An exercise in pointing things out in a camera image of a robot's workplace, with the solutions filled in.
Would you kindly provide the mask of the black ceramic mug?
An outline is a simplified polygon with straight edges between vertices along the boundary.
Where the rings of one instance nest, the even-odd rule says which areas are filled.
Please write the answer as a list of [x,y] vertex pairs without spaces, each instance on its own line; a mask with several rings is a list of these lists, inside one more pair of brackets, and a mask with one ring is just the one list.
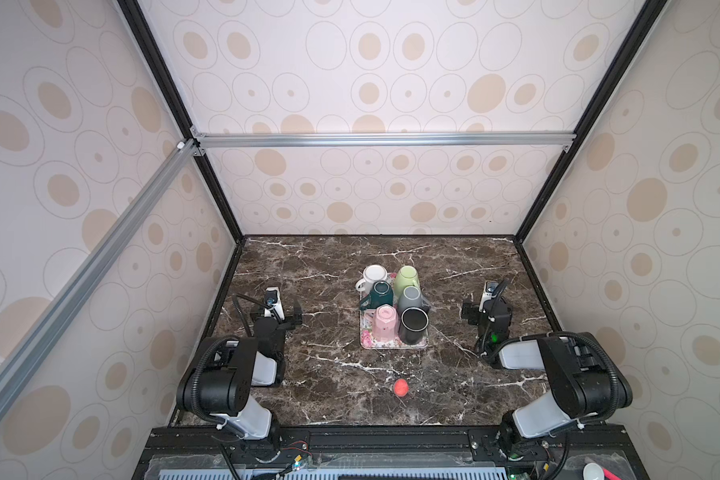
[[405,309],[399,317],[398,337],[406,345],[416,345],[422,341],[428,325],[428,314],[418,307]]

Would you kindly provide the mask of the grey ceramic mug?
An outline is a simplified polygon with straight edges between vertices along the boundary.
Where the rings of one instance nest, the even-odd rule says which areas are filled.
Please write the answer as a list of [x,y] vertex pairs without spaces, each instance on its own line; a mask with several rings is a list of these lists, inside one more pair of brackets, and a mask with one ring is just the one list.
[[431,304],[422,294],[420,288],[415,285],[407,286],[400,294],[397,301],[397,311],[402,314],[405,310],[410,308],[418,308],[425,313],[428,313]]

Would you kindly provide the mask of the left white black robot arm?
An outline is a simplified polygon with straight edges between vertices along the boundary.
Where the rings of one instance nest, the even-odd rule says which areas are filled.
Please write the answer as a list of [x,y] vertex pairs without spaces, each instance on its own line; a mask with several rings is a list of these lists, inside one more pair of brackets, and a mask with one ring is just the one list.
[[201,341],[176,390],[176,406],[240,440],[280,442],[274,413],[253,396],[254,387],[282,383],[286,333],[302,324],[303,310],[281,316],[275,308],[254,310],[243,322],[246,335]]

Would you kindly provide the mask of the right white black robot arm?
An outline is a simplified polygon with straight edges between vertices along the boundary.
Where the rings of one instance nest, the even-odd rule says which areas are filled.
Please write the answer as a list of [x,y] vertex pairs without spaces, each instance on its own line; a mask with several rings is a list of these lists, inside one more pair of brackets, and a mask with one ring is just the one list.
[[503,370],[538,370],[548,391],[507,412],[496,444],[508,457],[519,456],[531,441],[608,420],[633,401],[626,377],[589,333],[552,331],[510,338],[511,307],[490,296],[476,304],[462,302],[460,316],[478,328],[475,350],[488,366]]

